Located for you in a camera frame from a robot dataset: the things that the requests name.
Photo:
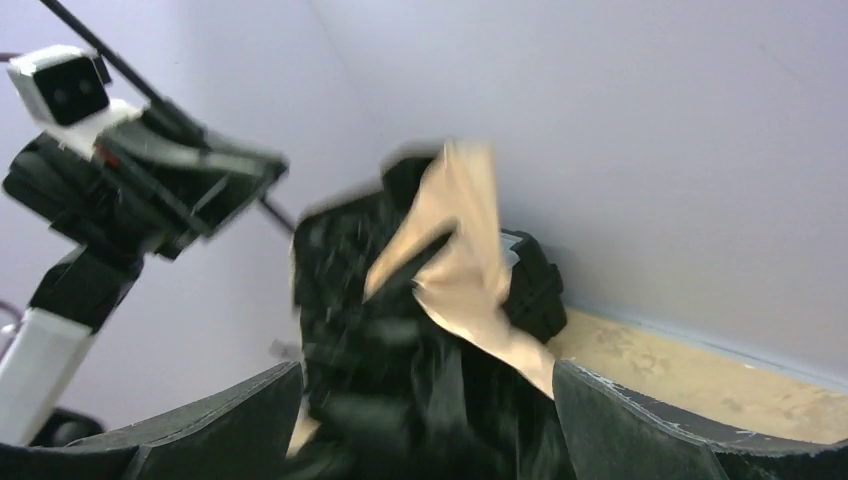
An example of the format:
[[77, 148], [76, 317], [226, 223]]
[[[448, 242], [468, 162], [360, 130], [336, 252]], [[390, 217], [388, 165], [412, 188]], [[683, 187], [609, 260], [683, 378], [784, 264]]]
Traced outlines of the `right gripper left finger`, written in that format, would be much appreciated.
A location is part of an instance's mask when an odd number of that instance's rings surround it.
[[67, 447], [3, 445], [1, 476], [21, 480], [279, 479], [302, 374], [283, 362], [217, 394]]

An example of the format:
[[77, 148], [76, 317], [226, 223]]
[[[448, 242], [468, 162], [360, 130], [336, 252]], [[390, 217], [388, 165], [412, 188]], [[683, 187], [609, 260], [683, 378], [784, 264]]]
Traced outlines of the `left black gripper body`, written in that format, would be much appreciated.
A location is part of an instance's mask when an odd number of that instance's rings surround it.
[[173, 231], [162, 213], [134, 203], [100, 167], [46, 133], [15, 156], [3, 190], [54, 231], [109, 260], [146, 254], [174, 260], [198, 240], [188, 231]]

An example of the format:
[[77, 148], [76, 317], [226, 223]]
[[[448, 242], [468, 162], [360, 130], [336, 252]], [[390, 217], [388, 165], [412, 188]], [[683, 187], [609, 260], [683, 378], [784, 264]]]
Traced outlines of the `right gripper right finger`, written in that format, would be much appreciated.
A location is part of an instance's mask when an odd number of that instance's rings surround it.
[[628, 389], [573, 362], [554, 369], [555, 402], [579, 479], [843, 480], [847, 443], [742, 430]]

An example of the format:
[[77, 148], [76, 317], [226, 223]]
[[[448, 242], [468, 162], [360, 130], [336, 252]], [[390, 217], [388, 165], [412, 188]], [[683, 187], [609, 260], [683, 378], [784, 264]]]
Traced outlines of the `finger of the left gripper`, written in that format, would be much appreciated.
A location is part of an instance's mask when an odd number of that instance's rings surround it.
[[102, 131], [95, 153], [124, 196], [153, 209], [177, 235], [211, 238], [288, 170], [284, 157], [215, 132], [185, 145], [141, 119]]

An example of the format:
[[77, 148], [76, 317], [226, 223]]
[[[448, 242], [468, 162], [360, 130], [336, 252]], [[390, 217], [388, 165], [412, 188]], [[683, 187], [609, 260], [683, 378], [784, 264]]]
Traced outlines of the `beige umbrella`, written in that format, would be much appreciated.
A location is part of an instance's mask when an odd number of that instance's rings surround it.
[[553, 403], [505, 363], [439, 329], [413, 277], [444, 230], [368, 287], [399, 199], [431, 158], [391, 168], [378, 191], [290, 226], [305, 363], [279, 479], [571, 479]]

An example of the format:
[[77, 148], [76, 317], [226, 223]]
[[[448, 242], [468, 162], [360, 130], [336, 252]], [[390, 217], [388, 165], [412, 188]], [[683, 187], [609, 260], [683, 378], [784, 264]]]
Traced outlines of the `black plastic toolbox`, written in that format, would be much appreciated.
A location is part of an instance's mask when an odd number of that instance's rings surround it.
[[526, 232], [502, 229], [500, 239], [511, 273], [503, 310], [514, 327], [546, 344], [567, 325], [559, 268]]

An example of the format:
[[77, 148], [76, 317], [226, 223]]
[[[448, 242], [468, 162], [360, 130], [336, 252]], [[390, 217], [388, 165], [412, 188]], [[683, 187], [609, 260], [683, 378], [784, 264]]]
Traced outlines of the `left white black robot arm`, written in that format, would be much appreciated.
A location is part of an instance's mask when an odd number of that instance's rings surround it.
[[151, 113], [45, 124], [3, 187], [76, 247], [46, 272], [2, 355], [2, 442], [36, 437], [146, 256], [173, 260], [214, 237], [287, 168], [277, 152]]

